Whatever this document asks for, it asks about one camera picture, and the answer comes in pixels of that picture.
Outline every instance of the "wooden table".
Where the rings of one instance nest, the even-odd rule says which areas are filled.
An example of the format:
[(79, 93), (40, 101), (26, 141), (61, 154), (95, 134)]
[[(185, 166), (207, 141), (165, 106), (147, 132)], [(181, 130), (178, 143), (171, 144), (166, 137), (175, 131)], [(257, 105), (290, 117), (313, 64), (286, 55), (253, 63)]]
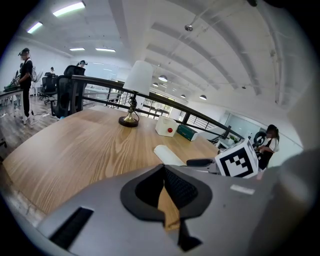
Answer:
[[(158, 135), (157, 121), (151, 118), (140, 116), (138, 127), (124, 127), (118, 118), (126, 114), (94, 106), (29, 138), (3, 162), (18, 195), (46, 215), (89, 184), (161, 164), (154, 154), (157, 145), (166, 145), (183, 162), (217, 155), (218, 149), (201, 136), (190, 142), (178, 133)], [(158, 207), (167, 227), (177, 224), (179, 211), (165, 189)]]

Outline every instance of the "window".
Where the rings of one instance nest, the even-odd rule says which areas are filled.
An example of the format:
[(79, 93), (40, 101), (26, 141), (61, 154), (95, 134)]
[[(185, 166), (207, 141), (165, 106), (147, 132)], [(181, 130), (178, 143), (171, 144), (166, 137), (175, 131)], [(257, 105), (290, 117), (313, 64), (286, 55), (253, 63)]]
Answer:
[[(166, 99), (169, 99), (171, 101), (175, 101), (174, 98), (167, 97), (167, 96), (165, 96), (163, 94), (160, 94), (158, 92), (155, 92), (155, 91), (152, 91), (152, 90), (150, 92), (154, 93), (156, 95), (159, 95), (161, 97), (164, 97)], [(160, 103), (160, 102), (145, 98), (142, 110), (148, 111), (148, 112), (153, 113), (153, 114), (157, 114), (159, 116), (169, 117), (169, 115), (171, 113), (171, 110), (172, 110), (172, 107), (169, 106), (169, 105), (166, 105), (166, 104), (163, 104), (163, 103)], [(151, 115), (151, 114), (149, 114), (148, 117), (152, 118), (152, 119), (156, 119), (156, 120), (159, 119), (157, 116), (154, 116), (154, 115)]]

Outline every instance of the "white shirt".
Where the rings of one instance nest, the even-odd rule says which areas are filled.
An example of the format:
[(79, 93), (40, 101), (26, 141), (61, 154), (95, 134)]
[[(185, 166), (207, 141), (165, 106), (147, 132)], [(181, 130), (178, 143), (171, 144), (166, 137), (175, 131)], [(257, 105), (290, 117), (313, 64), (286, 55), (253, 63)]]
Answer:
[(270, 142), (269, 148), (273, 151), (273, 152), (278, 152), (279, 151), (279, 140), (277, 138), (267, 138), (263, 145), (267, 145)]

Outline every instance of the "white ceiling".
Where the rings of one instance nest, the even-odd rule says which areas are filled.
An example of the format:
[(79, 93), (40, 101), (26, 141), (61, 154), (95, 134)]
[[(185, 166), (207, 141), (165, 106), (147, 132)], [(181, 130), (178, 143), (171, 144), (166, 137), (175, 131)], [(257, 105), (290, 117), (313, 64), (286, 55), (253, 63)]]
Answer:
[[(167, 93), (177, 87), (194, 99), (241, 94), (286, 109), (314, 75), (299, 27), (263, 1), (251, 7), (245, 0), (85, 0), (85, 9), (52, 14), (77, 2), (43, 1), (17, 34), (73, 56), (83, 52), (69, 48), (92, 56), (102, 54), (95, 48), (112, 48), (116, 53), (106, 57), (145, 60), (155, 78), (168, 77)], [(37, 21), (43, 26), (26, 33)]]

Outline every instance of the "office chair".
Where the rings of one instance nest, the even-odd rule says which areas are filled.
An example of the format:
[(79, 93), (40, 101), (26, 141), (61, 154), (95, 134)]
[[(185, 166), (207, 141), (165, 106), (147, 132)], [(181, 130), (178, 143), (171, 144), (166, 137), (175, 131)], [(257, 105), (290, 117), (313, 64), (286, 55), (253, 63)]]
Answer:
[(60, 75), (56, 81), (57, 103), (51, 99), (51, 114), (57, 118), (67, 117), (82, 110), (83, 91), (86, 83), (72, 80), (72, 75), (83, 76), (85, 69), (79, 66), (68, 66), (64, 75)]
[[(42, 79), (42, 96), (40, 97), (40, 100), (42, 100), (43, 98), (50, 98), (53, 95), (57, 94), (56, 81), (57, 79), (53, 77), (44, 77)], [(47, 105), (49, 101), (49, 99), (45, 100), (44, 104)]]

